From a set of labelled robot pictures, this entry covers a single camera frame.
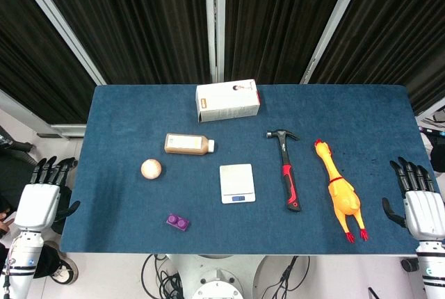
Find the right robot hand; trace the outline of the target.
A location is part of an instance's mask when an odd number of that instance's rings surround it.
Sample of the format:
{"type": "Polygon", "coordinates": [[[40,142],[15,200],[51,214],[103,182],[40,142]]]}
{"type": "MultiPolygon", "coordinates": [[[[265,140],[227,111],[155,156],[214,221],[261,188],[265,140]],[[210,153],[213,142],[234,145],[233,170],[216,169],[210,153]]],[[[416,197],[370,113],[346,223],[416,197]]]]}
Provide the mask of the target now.
{"type": "Polygon", "coordinates": [[[430,173],[422,165],[416,165],[399,157],[390,161],[400,194],[405,215],[394,212],[389,200],[382,198],[382,208],[392,222],[405,228],[418,241],[445,240],[445,202],[435,191],[430,173]]]}

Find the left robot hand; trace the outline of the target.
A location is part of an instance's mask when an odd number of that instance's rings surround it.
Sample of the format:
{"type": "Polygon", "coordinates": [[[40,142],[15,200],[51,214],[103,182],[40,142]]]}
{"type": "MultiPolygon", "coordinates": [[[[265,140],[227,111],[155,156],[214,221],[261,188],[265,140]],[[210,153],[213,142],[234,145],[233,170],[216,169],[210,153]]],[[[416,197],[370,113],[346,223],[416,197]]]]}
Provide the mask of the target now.
{"type": "Polygon", "coordinates": [[[35,165],[31,179],[22,192],[15,216],[15,224],[19,230],[43,232],[54,223],[71,216],[79,208],[79,201],[67,208],[58,208],[67,174],[77,166],[77,160],[74,157],[61,161],[56,159],[56,156],[42,159],[35,165]]]}

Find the brown drink bottle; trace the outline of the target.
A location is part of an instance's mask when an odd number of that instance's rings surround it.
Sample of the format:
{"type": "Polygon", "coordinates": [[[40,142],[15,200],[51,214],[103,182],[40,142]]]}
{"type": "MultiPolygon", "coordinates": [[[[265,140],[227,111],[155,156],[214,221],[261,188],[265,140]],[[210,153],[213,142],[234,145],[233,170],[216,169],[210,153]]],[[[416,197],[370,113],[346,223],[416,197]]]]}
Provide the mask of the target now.
{"type": "Polygon", "coordinates": [[[206,136],[167,134],[164,150],[169,154],[205,155],[215,150],[215,140],[206,136]]]}

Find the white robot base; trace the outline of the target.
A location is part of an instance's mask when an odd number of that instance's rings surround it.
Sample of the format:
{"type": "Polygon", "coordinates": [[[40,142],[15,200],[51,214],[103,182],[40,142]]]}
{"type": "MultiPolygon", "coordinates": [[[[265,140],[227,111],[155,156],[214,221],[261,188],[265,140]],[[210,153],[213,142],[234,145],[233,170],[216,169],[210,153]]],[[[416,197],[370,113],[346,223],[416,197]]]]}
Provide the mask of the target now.
{"type": "Polygon", "coordinates": [[[184,299],[254,299],[254,281],[265,256],[260,254],[169,254],[184,299]]]}

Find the white digital scale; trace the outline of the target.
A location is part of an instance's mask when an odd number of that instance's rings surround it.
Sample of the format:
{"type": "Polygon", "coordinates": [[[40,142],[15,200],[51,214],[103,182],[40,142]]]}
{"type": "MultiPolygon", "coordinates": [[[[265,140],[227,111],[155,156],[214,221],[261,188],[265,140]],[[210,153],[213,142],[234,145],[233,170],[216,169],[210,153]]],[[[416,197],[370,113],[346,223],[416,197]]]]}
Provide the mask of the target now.
{"type": "Polygon", "coordinates": [[[221,165],[220,192],[223,204],[255,202],[252,165],[221,165]]]}

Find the black caster wheel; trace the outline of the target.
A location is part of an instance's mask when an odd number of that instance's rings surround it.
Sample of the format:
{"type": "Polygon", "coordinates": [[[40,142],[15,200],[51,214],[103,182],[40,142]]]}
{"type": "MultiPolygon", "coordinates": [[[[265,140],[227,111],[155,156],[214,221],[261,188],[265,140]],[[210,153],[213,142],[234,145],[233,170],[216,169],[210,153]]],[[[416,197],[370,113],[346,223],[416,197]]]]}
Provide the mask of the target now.
{"type": "Polygon", "coordinates": [[[417,258],[401,259],[400,264],[407,273],[417,272],[419,270],[419,260],[417,258]]]}

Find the black white shoe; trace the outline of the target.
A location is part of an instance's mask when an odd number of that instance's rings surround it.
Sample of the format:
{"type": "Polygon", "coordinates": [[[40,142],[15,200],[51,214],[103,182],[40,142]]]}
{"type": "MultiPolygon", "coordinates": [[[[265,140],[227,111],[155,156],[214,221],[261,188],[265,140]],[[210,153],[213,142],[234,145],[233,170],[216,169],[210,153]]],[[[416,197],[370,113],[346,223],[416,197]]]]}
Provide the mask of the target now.
{"type": "Polygon", "coordinates": [[[58,284],[71,285],[77,281],[79,270],[73,260],[66,257],[61,259],[60,266],[51,275],[51,279],[58,284]]]}

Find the yellow rubber chicken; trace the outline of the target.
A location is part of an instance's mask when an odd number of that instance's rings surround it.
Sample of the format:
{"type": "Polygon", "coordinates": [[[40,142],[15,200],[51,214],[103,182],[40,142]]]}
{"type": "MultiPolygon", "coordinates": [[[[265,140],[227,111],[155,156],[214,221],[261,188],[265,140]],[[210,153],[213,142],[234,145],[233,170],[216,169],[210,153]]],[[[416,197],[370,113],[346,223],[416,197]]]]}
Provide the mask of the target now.
{"type": "Polygon", "coordinates": [[[327,170],[329,178],[327,187],[328,192],[332,200],[335,216],[337,217],[347,240],[350,243],[355,242],[355,237],[350,232],[346,221],[347,216],[353,216],[359,225],[360,237],[364,241],[367,241],[369,239],[369,234],[362,219],[361,202],[358,195],[355,193],[355,189],[337,170],[332,159],[330,146],[321,139],[317,139],[314,143],[314,147],[317,155],[321,158],[321,161],[324,163],[327,170]]]}

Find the beige ball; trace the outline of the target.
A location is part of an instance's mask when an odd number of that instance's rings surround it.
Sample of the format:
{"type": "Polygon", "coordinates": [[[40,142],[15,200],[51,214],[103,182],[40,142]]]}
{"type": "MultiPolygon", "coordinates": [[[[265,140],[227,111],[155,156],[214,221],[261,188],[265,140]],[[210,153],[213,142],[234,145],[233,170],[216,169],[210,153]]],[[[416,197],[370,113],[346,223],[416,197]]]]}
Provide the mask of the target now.
{"type": "Polygon", "coordinates": [[[140,171],[146,179],[157,179],[161,175],[162,166],[156,159],[147,159],[142,163],[140,171]]]}

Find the red black claw hammer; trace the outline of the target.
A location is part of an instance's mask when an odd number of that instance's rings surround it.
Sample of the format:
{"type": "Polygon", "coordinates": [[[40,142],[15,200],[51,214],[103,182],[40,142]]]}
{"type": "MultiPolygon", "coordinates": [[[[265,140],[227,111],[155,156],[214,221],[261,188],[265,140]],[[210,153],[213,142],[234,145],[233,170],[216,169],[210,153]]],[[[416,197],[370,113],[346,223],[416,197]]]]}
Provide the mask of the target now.
{"type": "Polygon", "coordinates": [[[300,211],[300,201],[298,198],[296,180],[293,174],[293,166],[291,165],[289,153],[286,145],[286,138],[292,138],[294,140],[300,140],[294,133],[285,129],[278,129],[274,131],[266,132],[267,138],[277,138],[280,144],[280,151],[282,155],[282,174],[286,187],[286,207],[290,211],[300,211]]]}

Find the purple toy brick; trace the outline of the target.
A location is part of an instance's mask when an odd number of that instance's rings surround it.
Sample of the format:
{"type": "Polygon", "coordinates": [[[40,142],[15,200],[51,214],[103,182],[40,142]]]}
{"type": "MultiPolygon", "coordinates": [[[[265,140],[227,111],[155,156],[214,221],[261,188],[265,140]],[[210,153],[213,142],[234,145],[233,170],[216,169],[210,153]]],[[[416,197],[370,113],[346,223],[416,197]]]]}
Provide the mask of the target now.
{"type": "Polygon", "coordinates": [[[188,229],[188,226],[190,225],[190,221],[178,216],[177,214],[171,213],[167,219],[166,223],[174,228],[177,228],[183,232],[185,232],[188,229]]]}

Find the blue table cloth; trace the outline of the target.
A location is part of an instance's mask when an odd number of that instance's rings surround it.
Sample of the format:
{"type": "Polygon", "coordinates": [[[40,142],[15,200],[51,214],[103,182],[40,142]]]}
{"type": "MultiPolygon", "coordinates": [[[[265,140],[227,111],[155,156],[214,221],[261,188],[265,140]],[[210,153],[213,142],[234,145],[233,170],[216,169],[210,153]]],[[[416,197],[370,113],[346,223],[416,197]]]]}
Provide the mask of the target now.
{"type": "Polygon", "coordinates": [[[200,122],[195,86],[95,90],[66,252],[413,254],[391,163],[430,167],[402,86],[232,93],[256,115],[200,122]]]}

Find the black curtain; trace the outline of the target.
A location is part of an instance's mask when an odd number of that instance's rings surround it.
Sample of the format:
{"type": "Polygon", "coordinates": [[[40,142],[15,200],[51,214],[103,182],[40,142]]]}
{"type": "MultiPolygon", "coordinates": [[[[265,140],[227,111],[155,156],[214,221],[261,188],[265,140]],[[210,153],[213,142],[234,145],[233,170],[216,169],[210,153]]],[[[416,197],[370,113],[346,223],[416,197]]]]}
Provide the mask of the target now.
{"type": "MultiPolygon", "coordinates": [[[[211,81],[206,0],[52,0],[108,85],[211,81]]],[[[224,79],[299,83],[338,0],[226,0],[224,79]]],[[[445,97],[445,0],[352,0],[311,83],[445,97]]],[[[49,124],[83,124],[95,82],[35,0],[0,0],[0,91],[49,124]]]]}

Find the white cardboard box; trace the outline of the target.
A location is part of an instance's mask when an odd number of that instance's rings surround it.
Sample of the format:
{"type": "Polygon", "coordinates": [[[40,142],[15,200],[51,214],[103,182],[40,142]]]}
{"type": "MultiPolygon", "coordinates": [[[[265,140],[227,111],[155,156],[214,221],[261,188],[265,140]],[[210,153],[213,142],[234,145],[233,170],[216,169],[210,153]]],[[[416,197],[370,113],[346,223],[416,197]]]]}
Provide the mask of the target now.
{"type": "Polygon", "coordinates": [[[255,116],[261,104],[254,79],[198,85],[195,102],[198,122],[255,116]]]}

